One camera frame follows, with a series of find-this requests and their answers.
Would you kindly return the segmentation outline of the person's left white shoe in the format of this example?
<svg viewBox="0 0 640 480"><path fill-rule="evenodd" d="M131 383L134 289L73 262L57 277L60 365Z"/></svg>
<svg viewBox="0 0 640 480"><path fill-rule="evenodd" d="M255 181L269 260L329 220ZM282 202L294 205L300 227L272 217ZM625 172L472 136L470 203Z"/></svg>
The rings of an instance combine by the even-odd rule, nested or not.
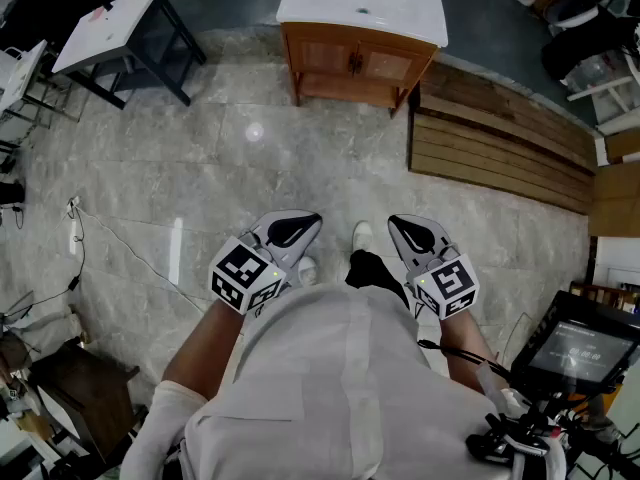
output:
<svg viewBox="0 0 640 480"><path fill-rule="evenodd" d="M298 263L298 279L303 287L310 287L317 283L318 267L315 260L309 256L303 256Z"/></svg>

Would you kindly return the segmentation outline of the white ceramic sink basin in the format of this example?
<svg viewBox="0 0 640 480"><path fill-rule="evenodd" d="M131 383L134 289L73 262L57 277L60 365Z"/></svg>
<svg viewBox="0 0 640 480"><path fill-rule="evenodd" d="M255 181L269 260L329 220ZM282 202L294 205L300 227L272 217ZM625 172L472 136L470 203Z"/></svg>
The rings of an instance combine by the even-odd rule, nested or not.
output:
<svg viewBox="0 0 640 480"><path fill-rule="evenodd" d="M364 7L365 15L356 12ZM281 0L279 23L321 23L358 27L448 46L442 0Z"/></svg>

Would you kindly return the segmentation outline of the white table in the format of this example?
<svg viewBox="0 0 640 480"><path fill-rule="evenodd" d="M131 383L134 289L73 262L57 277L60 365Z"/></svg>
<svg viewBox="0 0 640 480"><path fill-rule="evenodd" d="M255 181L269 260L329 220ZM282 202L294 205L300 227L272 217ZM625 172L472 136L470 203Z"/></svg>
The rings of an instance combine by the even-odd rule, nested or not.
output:
<svg viewBox="0 0 640 480"><path fill-rule="evenodd" d="M9 110L26 95L46 47L47 42L43 40L18 57L0 50L0 113Z"/></svg>

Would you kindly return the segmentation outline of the person's left forearm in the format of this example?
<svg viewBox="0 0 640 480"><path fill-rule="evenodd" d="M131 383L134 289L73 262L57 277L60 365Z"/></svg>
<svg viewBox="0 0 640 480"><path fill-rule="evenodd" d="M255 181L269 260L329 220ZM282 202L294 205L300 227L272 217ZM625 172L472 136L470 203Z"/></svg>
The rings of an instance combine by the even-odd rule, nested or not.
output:
<svg viewBox="0 0 640 480"><path fill-rule="evenodd" d="M244 316L216 300L176 352L162 380L188 388L205 399L219 391L244 323Z"/></svg>

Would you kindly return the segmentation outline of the person's white shoe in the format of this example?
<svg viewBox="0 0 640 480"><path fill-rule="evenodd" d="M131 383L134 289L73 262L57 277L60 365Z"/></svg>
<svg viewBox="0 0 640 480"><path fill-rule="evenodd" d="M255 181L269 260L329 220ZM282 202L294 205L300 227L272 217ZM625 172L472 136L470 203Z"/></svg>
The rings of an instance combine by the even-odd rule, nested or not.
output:
<svg viewBox="0 0 640 480"><path fill-rule="evenodd" d="M369 253L372 251L373 231L371 225L367 221L359 221L352 234L352 252L351 255L359 253Z"/></svg>
<svg viewBox="0 0 640 480"><path fill-rule="evenodd" d="M309 256L303 256L298 263L298 279L303 287L310 287L317 283L318 267L315 260Z"/></svg>

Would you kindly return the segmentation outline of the wooden sink cabinet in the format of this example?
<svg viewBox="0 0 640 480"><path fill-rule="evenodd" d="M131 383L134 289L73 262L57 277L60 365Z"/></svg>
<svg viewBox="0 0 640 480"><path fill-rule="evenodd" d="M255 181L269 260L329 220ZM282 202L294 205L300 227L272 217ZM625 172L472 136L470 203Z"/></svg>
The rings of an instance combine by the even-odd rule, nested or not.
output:
<svg viewBox="0 0 640 480"><path fill-rule="evenodd" d="M418 39L338 24L285 22L281 32L295 105L324 98L395 116L439 51Z"/></svg>

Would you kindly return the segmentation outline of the flat brown cardboard box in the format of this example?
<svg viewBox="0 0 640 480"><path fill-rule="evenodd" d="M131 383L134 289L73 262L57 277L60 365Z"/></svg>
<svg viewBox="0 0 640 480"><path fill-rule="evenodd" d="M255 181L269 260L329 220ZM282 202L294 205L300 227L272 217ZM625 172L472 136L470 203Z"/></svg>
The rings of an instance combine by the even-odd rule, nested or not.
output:
<svg viewBox="0 0 640 480"><path fill-rule="evenodd" d="M589 234L640 238L640 127L603 139L606 163L594 180Z"/></svg>

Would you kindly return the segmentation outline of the wooden slat platform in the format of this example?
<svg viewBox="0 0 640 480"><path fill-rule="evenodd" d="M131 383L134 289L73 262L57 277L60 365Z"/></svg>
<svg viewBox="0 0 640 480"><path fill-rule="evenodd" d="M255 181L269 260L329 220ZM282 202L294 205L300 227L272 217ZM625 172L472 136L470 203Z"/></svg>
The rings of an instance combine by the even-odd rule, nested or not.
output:
<svg viewBox="0 0 640 480"><path fill-rule="evenodd" d="M594 139L504 85L435 62L410 98L408 168L589 213Z"/></svg>

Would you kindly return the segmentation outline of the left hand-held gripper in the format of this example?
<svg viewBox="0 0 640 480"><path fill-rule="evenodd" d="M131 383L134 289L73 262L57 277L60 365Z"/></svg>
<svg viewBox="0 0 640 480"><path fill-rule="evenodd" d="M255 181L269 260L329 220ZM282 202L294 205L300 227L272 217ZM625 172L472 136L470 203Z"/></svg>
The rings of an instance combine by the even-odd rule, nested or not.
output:
<svg viewBox="0 0 640 480"><path fill-rule="evenodd" d="M322 217L308 210L278 210L264 214L252 233L276 261L230 237L209 265L208 288L238 314L262 308L277 298L289 281L291 269L303 256L322 226Z"/></svg>

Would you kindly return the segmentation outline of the white chair frame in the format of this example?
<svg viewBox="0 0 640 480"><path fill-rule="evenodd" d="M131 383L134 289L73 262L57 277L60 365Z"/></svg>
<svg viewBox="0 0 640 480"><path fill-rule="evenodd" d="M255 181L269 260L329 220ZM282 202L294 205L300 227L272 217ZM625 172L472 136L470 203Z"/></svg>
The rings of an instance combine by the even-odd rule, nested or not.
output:
<svg viewBox="0 0 640 480"><path fill-rule="evenodd" d="M590 98L596 130L604 136L640 128L640 62L629 53L606 81L570 94L568 101Z"/></svg>

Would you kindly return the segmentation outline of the person's black trousers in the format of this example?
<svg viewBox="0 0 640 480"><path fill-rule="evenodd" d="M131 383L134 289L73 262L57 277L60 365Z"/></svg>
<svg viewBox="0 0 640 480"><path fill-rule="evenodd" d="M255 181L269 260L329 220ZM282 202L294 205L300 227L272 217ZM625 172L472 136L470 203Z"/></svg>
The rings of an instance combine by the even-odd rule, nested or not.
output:
<svg viewBox="0 0 640 480"><path fill-rule="evenodd" d="M375 286L396 294L409 308L403 286L393 277L382 259L369 251L359 249L349 258L350 268L345 278L347 285L354 288Z"/></svg>

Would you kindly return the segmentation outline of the person's right white shoe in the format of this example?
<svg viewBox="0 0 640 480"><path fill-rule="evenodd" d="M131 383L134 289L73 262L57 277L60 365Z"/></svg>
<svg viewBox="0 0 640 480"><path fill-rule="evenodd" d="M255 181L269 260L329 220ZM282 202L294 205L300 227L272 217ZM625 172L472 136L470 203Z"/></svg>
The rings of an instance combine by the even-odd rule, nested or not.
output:
<svg viewBox="0 0 640 480"><path fill-rule="evenodd" d="M352 252L351 255L359 253L369 253L372 251L373 231L371 225L367 221L359 221L352 234Z"/></svg>

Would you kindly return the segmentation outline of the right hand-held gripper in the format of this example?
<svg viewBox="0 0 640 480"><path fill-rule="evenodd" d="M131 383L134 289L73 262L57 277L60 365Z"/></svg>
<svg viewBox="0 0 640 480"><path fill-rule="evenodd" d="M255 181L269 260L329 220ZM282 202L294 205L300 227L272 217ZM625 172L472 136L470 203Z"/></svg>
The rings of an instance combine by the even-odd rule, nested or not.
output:
<svg viewBox="0 0 640 480"><path fill-rule="evenodd" d="M388 231L409 271L427 264L408 281L415 299L415 319L428 309L446 320L477 301L479 282L470 259L455 243L449 244L451 240L440 224L416 215L397 214L388 218ZM433 259L433 253L440 251Z"/></svg>

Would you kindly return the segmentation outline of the person's white shirt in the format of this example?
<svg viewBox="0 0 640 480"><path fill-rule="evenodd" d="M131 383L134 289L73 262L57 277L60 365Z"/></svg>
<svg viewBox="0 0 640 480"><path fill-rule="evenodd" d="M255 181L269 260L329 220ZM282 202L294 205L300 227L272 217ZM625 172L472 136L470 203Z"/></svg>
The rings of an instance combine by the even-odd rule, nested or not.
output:
<svg viewBox="0 0 640 480"><path fill-rule="evenodd" d="M181 480L515 480L465 444L494 404L433 371L417 335L388 290L295 290L248 328L221 393L156 387L120 479L161 480L172 465Z"/></svg>

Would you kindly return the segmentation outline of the person's right forearm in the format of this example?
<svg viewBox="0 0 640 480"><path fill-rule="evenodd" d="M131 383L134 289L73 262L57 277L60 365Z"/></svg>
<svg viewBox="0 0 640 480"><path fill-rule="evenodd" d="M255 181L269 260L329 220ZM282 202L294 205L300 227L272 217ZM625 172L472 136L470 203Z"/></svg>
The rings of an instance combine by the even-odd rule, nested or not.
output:
<svg viewBox="0 0 640 480"><path fill-rule="evenodd" d="M454 316L440 321L440 346L465 350L493 361L495 355L489 348L473 315L463 310ZM477 366L449 353L444 353L450 378L478 393L483 394L476 376Z"/></svg>

